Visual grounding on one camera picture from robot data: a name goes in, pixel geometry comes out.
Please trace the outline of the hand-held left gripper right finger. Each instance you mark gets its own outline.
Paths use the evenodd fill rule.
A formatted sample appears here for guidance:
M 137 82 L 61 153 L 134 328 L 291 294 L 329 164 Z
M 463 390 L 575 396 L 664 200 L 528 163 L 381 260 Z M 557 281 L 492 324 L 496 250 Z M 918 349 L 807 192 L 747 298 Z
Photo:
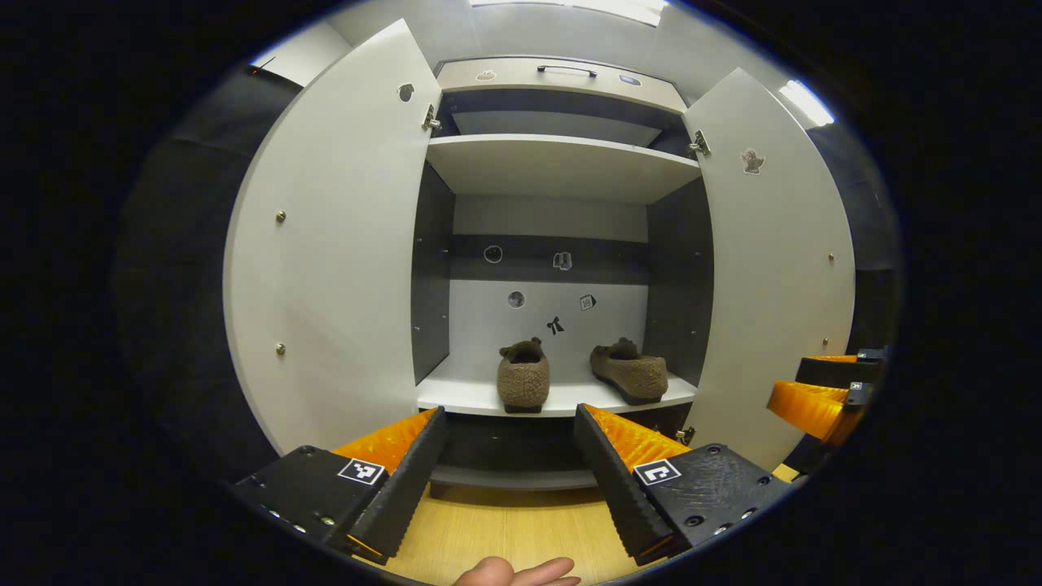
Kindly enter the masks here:
M 594 405 L 577 405 L 574 436 L 637 565 L 710 548 L 795 487 L 729 446 L 688 448 Z

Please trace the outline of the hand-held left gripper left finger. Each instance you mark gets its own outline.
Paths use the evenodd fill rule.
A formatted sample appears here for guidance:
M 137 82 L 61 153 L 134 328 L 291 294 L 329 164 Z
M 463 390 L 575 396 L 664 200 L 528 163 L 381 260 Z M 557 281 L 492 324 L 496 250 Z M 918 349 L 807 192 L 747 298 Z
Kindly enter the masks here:
M 424 409 L 336 450 L 302 445 L 232 493 L 320 548 L 393 558 L 447 438 L 445 409 Z

